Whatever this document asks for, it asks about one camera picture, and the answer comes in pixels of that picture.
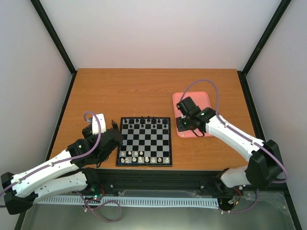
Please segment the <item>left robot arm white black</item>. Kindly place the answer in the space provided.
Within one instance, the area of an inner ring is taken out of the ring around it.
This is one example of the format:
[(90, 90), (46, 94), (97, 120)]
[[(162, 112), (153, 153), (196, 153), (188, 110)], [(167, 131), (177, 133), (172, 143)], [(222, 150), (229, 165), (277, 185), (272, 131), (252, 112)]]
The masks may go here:
[(89, 165), (105, 161), (111, 152), (123, 143), (123, 135), (116, 122), (110, 129), (88, 125), (83, 138), (70, 144), (56, 157), (20, 174), (4, 173), (4, 207), (11, 215), (20, 214), (48, 197), (74, 191), (94, 193), (100, 190), (100, 179)]

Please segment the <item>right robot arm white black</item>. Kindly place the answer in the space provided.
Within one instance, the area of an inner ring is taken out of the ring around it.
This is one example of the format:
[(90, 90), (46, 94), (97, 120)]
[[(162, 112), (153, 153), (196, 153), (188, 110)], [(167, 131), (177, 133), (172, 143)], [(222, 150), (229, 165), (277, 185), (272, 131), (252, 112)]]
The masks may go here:
[(199, 130), (210, 134), (237, 151), (248, 163), (247, 166), (229, 168), (220, 176), (224, 186), (232, 188), (239, 185), (252, 185), (266, 189), (270, 184), (281, 183), (278, 176), (283, 173), (282, 164), (273, 155), (278, 145), (252, 137), (226, 121), (217, 111), (207, 107), (201, 110), (187, 97), (176, 104), (182, 113), (176, 118), (180, 132)]

